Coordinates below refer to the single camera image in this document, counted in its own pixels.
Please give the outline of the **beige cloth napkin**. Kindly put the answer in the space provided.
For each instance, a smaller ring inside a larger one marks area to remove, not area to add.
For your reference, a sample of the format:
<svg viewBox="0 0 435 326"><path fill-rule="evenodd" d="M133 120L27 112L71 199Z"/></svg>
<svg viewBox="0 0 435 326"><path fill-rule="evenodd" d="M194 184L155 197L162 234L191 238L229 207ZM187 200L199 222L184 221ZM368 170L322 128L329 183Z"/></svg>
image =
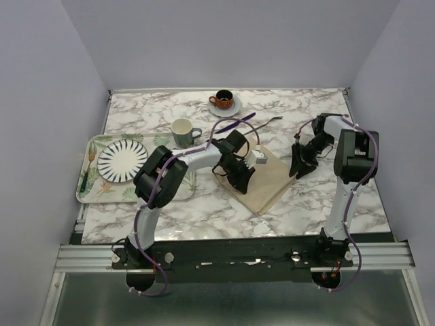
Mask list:
<svg viewBox="0 0 435 326"><path fill-rule="evenodd" d="M265 164L254 166L256 171L249 180L246 194L233 188L226 177L215 176L216 181L227 192L258 216L265 214L296 182L295 177L289 176L290 167L263 144L261 152L268 160Z"/></svg>

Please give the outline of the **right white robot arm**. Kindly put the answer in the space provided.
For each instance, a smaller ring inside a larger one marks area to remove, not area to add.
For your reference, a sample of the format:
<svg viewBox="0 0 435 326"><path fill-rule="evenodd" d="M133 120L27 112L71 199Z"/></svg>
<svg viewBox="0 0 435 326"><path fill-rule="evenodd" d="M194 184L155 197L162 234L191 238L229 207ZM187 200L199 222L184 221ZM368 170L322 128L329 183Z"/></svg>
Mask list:
<svg viewBox="0 0 435 326"><path fill-rule="evenodd" d="M311 250L312 258L321 266L343 259L351 240L349 229L363 187L375 177L379 161L379 133L351 123L345 115L321 113L309 123L314 137L300 143L294 135L290 177L300 179L318 166L318 155L328 146L337 144L334 174L336 195L330 215Z"/></svg>

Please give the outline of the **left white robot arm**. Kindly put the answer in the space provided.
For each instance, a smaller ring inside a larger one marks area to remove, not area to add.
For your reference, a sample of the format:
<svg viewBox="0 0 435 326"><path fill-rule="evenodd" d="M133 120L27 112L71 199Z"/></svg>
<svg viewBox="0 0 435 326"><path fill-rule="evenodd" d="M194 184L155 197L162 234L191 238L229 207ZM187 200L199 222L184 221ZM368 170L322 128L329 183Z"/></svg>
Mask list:
<svg viewBox="0 0 435 326"><path fill-rule="evenodd" d="M138 205L133 230L121 249L112 250L112 262L144 268L153 261L149 248L154 244L160 212L174 199L187 174L219 167L230 186L246 194L254 166L263 157L260 143L250 145L236 130L223 139L210 138L187 149L157 147L133 179Z"/></svg>

